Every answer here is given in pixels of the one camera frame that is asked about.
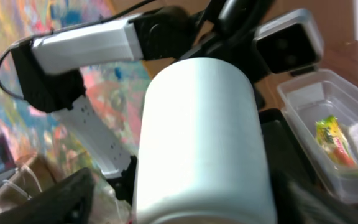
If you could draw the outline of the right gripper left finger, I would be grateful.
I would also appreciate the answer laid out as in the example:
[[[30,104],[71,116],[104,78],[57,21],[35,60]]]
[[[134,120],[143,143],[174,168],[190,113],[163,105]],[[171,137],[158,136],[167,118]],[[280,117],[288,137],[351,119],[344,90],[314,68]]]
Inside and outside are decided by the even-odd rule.
[[[26,203],[0,213],[0,224],[87,224],[95,181],[82,168]]]

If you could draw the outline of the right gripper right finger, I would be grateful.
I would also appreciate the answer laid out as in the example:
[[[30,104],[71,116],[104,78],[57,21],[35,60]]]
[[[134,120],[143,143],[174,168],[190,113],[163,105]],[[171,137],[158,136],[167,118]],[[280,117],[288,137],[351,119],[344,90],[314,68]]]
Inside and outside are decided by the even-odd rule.
[[[358,209],[283,172],[272,173],[279,224],[358,224]]]

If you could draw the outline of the green yellow snack wrapper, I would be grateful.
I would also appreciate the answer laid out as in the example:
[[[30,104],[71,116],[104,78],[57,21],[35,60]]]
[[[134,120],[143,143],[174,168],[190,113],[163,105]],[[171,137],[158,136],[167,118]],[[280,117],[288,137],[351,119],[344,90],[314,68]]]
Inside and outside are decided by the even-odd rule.
[[[357,159],[349,149],[349,143],[335,116],[330,115],[317,121],[315,128],[316,141],[335,164],[352,169],[358,167]]]

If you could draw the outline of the white cup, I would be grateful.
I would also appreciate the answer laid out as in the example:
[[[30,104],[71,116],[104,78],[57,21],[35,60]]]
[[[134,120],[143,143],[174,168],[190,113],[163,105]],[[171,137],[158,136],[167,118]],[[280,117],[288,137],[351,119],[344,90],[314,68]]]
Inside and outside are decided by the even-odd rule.
[[[276,223],[254,92],[235,66],[191,58],[144,100],[134,223]]]

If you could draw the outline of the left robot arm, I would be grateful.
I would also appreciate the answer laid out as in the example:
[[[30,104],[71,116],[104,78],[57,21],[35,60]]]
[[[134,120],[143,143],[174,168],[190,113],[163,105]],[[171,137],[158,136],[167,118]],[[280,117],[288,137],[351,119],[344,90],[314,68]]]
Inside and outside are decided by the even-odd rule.
[[[254,49],[257,26],[272,6],[264,1],[211,1],[195,14],[165,6],[142,14],[128,8],[98,21],[51,30],[11,46],[22,99],[45,113],[85,113],[81,67],[113,61],[208,57],[240,69],[251,83],[268,74]]]

